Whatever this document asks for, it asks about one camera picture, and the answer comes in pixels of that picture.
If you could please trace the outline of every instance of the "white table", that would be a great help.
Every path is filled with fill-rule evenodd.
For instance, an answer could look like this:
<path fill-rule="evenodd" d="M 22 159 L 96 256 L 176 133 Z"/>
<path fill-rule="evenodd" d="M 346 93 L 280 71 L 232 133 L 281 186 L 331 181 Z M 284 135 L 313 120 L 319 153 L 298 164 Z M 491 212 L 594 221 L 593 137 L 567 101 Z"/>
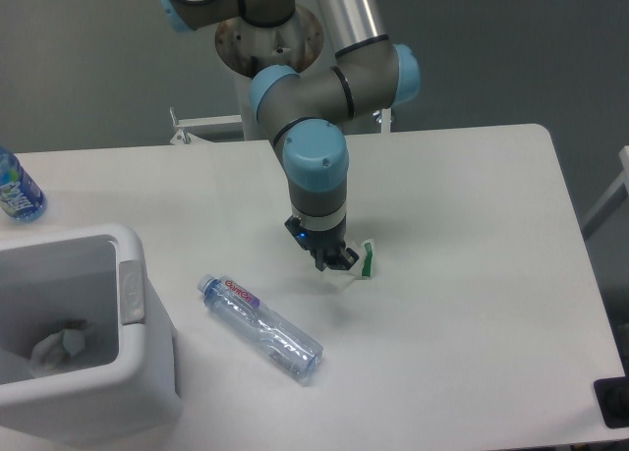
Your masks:
<path fill-rule="evenodd" d="M 376 275 L 315 270 L 283 227 L 266 142 L 21 155 L 49 207 L 0 238 L 122 222 L 178 327 L 183 416 L 102 450 L 486 450 L 621 439 L 592 383 L 622 375 L 546 130 L 348 138 L 348 238 Z M 303 387 L 209 315 L 230 274 L 325 348 Z M 0 430 L 2 449 L 64 449 Z"/>

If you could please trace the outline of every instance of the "green object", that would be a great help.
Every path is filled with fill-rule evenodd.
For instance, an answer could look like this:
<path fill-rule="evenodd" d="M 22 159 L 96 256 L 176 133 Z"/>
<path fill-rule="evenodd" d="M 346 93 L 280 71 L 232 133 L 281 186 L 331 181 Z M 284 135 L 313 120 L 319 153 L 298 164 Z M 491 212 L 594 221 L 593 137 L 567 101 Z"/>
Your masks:
<path fill-rule="evenodd" d="M 372 277 L 373 249 L 371 243 L 365 243 L 365 251 L 367 252 L 367 256 L 365 256 L 362 275 L 364 277 Z"/>

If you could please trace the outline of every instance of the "bottle cap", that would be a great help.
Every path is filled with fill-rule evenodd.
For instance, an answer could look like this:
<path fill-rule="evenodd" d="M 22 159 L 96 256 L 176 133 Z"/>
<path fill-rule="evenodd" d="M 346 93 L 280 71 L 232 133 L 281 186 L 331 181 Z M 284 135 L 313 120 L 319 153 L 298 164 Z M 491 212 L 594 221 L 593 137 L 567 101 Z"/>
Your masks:
<path fill-rule="evenodd" d="M 207 288 L 207 285 L 210 282 L 212 282 L 214 279 L 216 278 L 212 276 L 211 274 L 205 274 L 203 278 L 201 279 L 201 281 L 199 281 L 199 284 L 197 285 L 197 289 L 199 289 L 202 294 L 205 294 L 205 289 Z"/>

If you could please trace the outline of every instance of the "bottle label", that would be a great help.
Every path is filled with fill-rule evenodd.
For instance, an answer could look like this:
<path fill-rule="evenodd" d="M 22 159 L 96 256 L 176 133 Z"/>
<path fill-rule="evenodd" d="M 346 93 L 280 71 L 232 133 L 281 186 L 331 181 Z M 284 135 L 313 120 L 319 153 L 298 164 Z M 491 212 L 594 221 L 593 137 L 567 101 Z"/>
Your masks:
<path fill-rule="evenodd" d="M 43 203 L 43 194 L 33 179 L 22 169 L 9 170 L 0 185 L 0 206 L 14 218 L 36 212 Z"/>
<path fill-rule="evenodd" d="M 251 292 L 249 292 L 247 289 L 239 286 L 231 279 L 228 279 L 227 281 L 225 281 L 225 287 L 227 287 L 227 289 L 229 289 L 238 297 L 240 297 L 247 304 L 252 306 L 254 310 L 257 310 L 257 308 L 259 307 L 259 299 L 255 295 L 253 295 Z"/>

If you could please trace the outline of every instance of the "metal bracket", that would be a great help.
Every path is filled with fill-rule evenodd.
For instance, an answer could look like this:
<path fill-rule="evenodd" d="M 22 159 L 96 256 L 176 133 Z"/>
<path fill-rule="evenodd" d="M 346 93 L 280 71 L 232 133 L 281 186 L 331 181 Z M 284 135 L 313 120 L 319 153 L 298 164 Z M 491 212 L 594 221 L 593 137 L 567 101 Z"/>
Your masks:
<path fill-rule="evenodd" d="M 206 141 L 200 139 L 195 134 L 217 136 L 228 132 L 242 132 L 243 119 L 240 115 L 223 115 L 219 117 L 204 117 L 202 119 L 182 119 L 175 115 L 175 108 L 170 108 L 170 118 L 172 120 L 175 136 L 170 140 L 172 144 L 191 144 L 193 142 Z"/>
<path fill-rule="evenodd" d="M 586 213 L 581 225 L 581 234 L 587 241 L 622 204 L 629 194 L 629 146 L 620 151 L 623 171 L 602 193 L 593 207 Z"/>
<path fill-rule="evenodd" d="M 375 122 L 380 125 L 381 134 L 390 134 L 391 126 L 395 122 L 395 114 L 390 107 L 386 109 L 376 110 L 372 113 Z"/>

